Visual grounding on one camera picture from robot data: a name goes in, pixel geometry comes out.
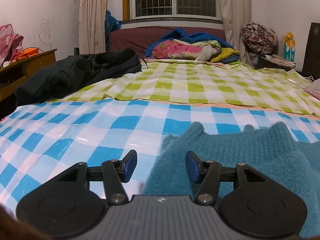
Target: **yellow cloth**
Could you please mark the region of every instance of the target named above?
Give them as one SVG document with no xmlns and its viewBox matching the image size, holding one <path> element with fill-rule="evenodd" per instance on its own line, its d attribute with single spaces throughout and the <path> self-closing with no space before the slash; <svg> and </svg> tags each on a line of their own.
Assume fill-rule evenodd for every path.
<svg viewBox="0 0 320 240">
<path fill-rule="evenodd" d="M 234 50 L 231 48 L 221 48 L 221 53 L 217 55 L 217 57 L 214 57 L 210 60 L 210 62 L 216 63 L 221 62 L 224 58 L 229 57 L 234 54 L 239 54 L 240 52 L 238 50 Z"/>
</svg>

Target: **metal screw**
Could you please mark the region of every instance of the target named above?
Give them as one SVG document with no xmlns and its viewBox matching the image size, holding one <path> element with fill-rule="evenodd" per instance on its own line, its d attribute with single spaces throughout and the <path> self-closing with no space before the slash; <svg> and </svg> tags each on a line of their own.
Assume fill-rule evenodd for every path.
<svg viewBox="0 0 320 240">
<path fill-rule="evenodd" d="M 113 202 L 122 202 L 125 200 L 125 196 L 123 194 L 113 194 L 111 197 L 110 197 L 110 200 L 113 201 Z"/>
<path fill-rule="evenodd" d="M 198 196 L 198 200 L 203 203 L 210 202 L 213 200 L 213 196 L 210 194 L 201 194 Z"/>
</svg>

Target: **cable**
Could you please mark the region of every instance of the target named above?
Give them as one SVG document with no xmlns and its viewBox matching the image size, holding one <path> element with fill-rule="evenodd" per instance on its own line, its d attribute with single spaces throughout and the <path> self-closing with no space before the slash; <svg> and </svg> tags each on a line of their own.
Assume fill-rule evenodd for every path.
<svg viewBox="0 0 320 240">
<path fill-rule="evenodd" d="M 146 66 L 147 66 L 147 69 L 148 69 L 148 64 L 147 64 L 147 62 L 144 60 L 144 58 L 142 58 L 142 60 L 144 61 L 144 63 L 145 63 Z"/>
<path fill-rule="evenodd" d="M 38 48 L 38 47 L 28 47 L 28 48 L 25 48 L 25 49 L 39 49 L 39 50 L 41 50 L 42 52 L 44 52 L 42 49 L 40 49 L 40 48 Z"/>
<path fill-rule="evenodd" d="M 309 80 L 310 82 L 314 82 L 315 79 L 313 78 L 313 76 L 309 76 L 308 78 L 305 77 L 305 79 Z"/>
</svg>

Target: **teal knit blanket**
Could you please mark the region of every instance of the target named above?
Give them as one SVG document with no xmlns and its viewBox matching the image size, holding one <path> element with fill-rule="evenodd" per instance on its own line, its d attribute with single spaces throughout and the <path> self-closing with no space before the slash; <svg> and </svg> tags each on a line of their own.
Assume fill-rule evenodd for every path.
<svg viewBox="0 0 320 240">
<path fill-rule="evenodd" d="M 167 136 L 143 190 L 144 195 L 192 195 L 185 155 L 194 151 L 202 160 L 215 160 L 225 167 L 248 163 L 300 196 L 308 217 L 301 237 L 320 234 L 320 142 L 296 142 L 284 123 L 254 130 L 247 125 L 237 134 L 209 135 L 194 122 L 181 136 Z M 220 184 L 219 197 L 233 190 L 233 183 Z"/>
</svg>

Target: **black jacket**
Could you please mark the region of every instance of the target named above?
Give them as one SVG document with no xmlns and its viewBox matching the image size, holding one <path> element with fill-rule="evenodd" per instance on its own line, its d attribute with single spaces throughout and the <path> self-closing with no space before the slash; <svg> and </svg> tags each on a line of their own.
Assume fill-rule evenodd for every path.
<svg viewBox="0 0 320 240">
<path fill-rule="evenodd" d="M 139 71 L 141 64 L 132 49 L 69 56 L 40 69 L 20 85 L 15 91 L 17 106 L 63 98 L 101 80 Z"/>
</svg>

